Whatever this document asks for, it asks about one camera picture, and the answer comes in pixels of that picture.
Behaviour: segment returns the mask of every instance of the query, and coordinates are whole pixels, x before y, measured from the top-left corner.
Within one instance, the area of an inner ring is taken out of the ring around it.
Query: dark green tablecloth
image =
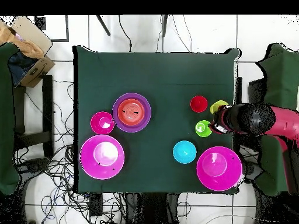
[[[209,147],[231,148],[232,138],[218,134],[201,138],[195,125],[212,120],[210,106],[217,100],[232,103],[238,50],[228,54],[97,53],[78,46],[77,52],[79,151],[95,134],[91,117],[98,111],[111,113],[121,95],[139,93],[152,109],[151,120],[142,131],[126,133],[115,126],[110,133],[125,151],[121,172],[109,180],[96,180],[79,165],[79,192],[210,192],[197,178],[197,160]],[[205,112],[190,109],[195,95],[207,98]],[[179,164],[173,158],[172,149],[181,140],[196,146],[197,156],[190,164]],[[235,188],[226,193],[235,193]]]
[[[15,116],[13,111],[12,76],[8,60],[19,49],[13,44],[0,46],[0,192],[12,194],[19,181],[13,167]]]

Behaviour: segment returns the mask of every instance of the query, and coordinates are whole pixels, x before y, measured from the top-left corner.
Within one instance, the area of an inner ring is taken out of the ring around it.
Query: cardboard box
[[[20,80],[22,86],[33,88],[41,81],[41,77],[46,75],[55,65],[55,63],[46,56],[46,53],[53,45],[52,41],[25,16],[16,17],[11,24],[11,28],[24,40],[34,42],[45,54],[45,57],[39,59],[31,70]]]

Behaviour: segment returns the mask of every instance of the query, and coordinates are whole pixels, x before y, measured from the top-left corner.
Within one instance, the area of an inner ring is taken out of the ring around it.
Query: magenta bowl
[[[112,115],[105,111],[96,113],[91,118],[91,128],[97,134],[109,134],[114,128]]]
[[[237,185],[242,176],[242,163],[231,149],[215,146],[207,149],[197,161],[197,176],[210,190],[226,191]]]
[[[123,168],[123,147],[111,136],[92,136],[82,145],[80,164],[84,172],[92,178],[110,179]]]

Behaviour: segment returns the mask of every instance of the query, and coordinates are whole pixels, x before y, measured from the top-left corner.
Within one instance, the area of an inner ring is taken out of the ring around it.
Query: black wire
[[[156,53],[158,52],[159,39],[160,39],[160,35],[161,35],[161,33],[162,33],[162,22],[161,22],[161,19],[162,19],[162,15],[160,16],[161,31],[160,31],[159,36],[158,36],[158,42],[157,42],[157,50],[156,50]]]
[[[191,52],[193,51],[193,44],[192,44],[192,37],[191,37],[191,34],[190,34],[190,31],[189,31],[189,29],[188,29],[188,26],[187,26],[187,23],[186,23],[186,20],[185,20],[185,15],[183,15],[183,17],[184,17],[184,22],[185,22],[185,25],[186,25],[186,27],[187,27],[187,30],[188,30],[188,33],[189,33],[189,36],[190,36],[190,39],[191,39]]]
[[[22,164],[22,162],[21,162],[21,158],[25,155],[25,154],[27,154],[28,152],[29,152],[29,148],[28,147],[25,147],[26,149],[27,149],[27,151],[24,153],[24,154],[22,154],[21,156],[20,156],[20,158],[19,158],[19,164]]]
[[[120,25],[120,27],[121,27],[121,29],[123,29],[123,27],[122,27],[122,25],[121,25],[121,22],[120,22],[120,15],[119,15],[119,25]],[[129,52],[131,52],[131,47],[132,47],[132,43],[131,43],[131,39],[129,38],[129,36],[126,34],[126,32],[124,31],[124,29],[123,29],[123,32],[124,32],[124,35],[126,35],[127,36],[127,38],[129,39],[129,41],[130,41],[130,50],[129,50]]]
[[[178,206],[179,206],[179,204],[185,204],[185,207],[189,206],[189,211],[186,214],[178,216],[178,217],[187,216],[190,213],[190,211],[191,211],[191,205],[187,201],[186,202],[179,202]]]
[[[174,25],[175,25],[175,18],[173,17],[173,15],[172,15],[172,19],[173,19],[173,23],[174,23]],[[176,28],[176,25],[175,25],[175,29],[176,29],[176,32],[177,32],[179,38],[180,38],[178,29]]]
[[[258,155],[258,153],[256,153],[256,154],[253,155],[247,149],[244,149],[241,146],[240,146],[240,148],[243,149],[243,150],[245,150],[247,153],[249,153],[249,155],[243,155],[244,158],[253,157],[258,162],[258,159],[255,157],[256,155]]]
[[[160,33],[159,33],[158,42],[157,42],[157,50],[156,50],[156,53],[158,52],[158,44],[159,44],[159,39],[160,39],[160,35],[161,35],[161,33],[162,33],[162,30],[161,30],[161,31],[160,31]]]

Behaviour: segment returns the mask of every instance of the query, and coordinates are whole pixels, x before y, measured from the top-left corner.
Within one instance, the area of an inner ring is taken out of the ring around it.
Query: plastic bowl
[[[124,124],[119,119],[119,116],[118,116],[119,105],[121,105],[121,103],[124,102],[127,99],[137,100],[143,106],[144,116],[138,124],[127,125],[127,124]],[[138,93],[126,93],[126,94],[123,94],[122,96],[120,96],[115,101],[115,103],[113,105],[113,108],[112,108],[112,111],[113,111],[113,119],[115,121],[116,126],[119,127],[122,131],[125,131],[125,132],[138,132],[138,131],[141,131],[143,128],[145,128],[147,126],[147,124],[149,123],[149,121],[151,119],[151,106],[150,106],[148,100],[144,96],[142,96]]]
[[[117,115],[123,124],[137,125],[144,118],[144,108],[140,101],[127,99],[120,103]]]
[[[173,147],[173,157],[181,164],[188,164],[196,157],[196,148],[189,141],[180,141]]]
[[[213,191],[226,191],[242,177],[242,163],[231,149],[215,146],[207,149],[197,161],[200,182]]]
[[[100,111],[92,116],[91,128],[97,134],[107,135],[114,128],[113,117],[110,113]]]

